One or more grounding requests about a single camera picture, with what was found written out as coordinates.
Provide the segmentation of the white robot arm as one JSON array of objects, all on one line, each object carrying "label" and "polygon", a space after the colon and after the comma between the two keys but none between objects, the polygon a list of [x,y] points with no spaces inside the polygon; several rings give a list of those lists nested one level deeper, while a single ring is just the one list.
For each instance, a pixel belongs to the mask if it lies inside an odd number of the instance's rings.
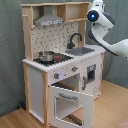
[{"label": "white robot arm", "polygon": [[92,7],[87,12],[87,19],[92,24],[88,37],[115,56],[128,59],[128,39],[116,44],[109,44],[104,40],[107,33],[113,28],[114,20],[103,11],[103,0],[94,0]]}]

